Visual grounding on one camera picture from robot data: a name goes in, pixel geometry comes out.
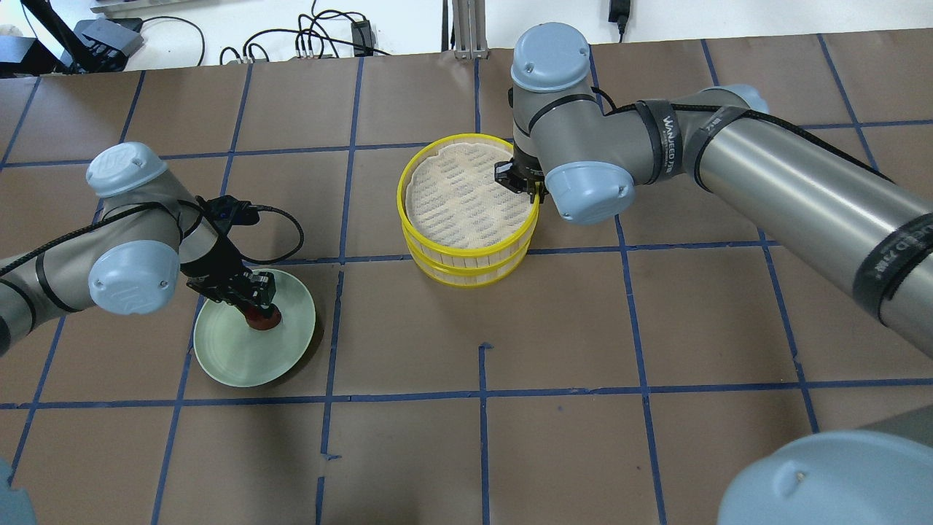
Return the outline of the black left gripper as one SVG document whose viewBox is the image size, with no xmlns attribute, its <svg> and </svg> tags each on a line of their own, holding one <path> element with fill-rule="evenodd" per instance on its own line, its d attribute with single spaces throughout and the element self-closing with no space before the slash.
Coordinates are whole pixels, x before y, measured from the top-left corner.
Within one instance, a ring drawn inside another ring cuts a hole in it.
<svg viewBox="0 0 933 525">
<path fill-rule="evenodd" d="M 182 273 L 189 279 L 187 286 L 211 301 L 229 303 L 244 319 L 278 318 L 276 276 L 247 269 L 242 252 L 229 237 L 234 226 L 259 223 L 253 203 L 230 195 L 211 200 L 195 196 L 182 202 L 182 219 Z"/>
</svg>

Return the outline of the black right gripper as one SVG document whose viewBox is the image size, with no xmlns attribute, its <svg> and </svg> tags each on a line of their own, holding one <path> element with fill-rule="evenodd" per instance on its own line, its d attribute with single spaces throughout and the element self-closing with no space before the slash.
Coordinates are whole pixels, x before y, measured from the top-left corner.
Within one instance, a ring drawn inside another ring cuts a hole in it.
<svg viewBox="0 0 933 525">
<path fill-rule="evenodd" d="M 507 100 L 512 110 L 514 144 L 510 160 L 494 163 L 494 181 L 513 193 L 527 193 L 532 195 L 533 205 L 541 205 L 546 199 L 545 174 L 537 156 L 531 153 L 533 143 L 531 133 L 534 126 L 547 112 L 544 104 L 540 104 L 536 111 L 527 110 L 530 104 L 524 104 L 526 113 L 515 113 L 515 89 L 509 87 Z"/>
</svg>

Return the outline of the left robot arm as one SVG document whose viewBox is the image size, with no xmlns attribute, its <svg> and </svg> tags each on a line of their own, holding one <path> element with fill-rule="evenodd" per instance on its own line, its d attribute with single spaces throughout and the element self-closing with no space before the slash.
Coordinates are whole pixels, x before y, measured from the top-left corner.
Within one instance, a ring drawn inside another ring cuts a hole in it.
<svg viewBox="0 0 933 525">
<path fill-rule="evenodd" d="M 45 322 L 90 307 L 117 315 L 163 309 L 180 276 L 198 295 L 236 308 L 251 328 L 280 322 L 276 280 L 249 270 L 229 237 L 231 227 L 259 222 L 253 203 L 193 195 L 140 142 L 104 150 L 86 180 L 102 199 L 96 223 L 2 262 L 3 352 Z"/>
</svg>

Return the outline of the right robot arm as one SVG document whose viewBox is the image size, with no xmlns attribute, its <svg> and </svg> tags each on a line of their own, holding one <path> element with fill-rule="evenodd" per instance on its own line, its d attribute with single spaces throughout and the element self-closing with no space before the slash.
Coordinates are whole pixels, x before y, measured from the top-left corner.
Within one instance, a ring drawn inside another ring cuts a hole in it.
<svg viewBox="0 0 933 525">
<path fill-rule="evenodd" d="M 931 353 L 931 202 L 774 117 L 749 85 L 603 111 L 590 46 L 564 23 L 513 50 L 515 152 L 494 179 L 550 194 L 567 222 L 623 212 L 636 187 L 691 176 L 870 316 Z M 796 439 L 744 468 L 719 524 L 929 524 L 931 408 Z"/>
</svg>

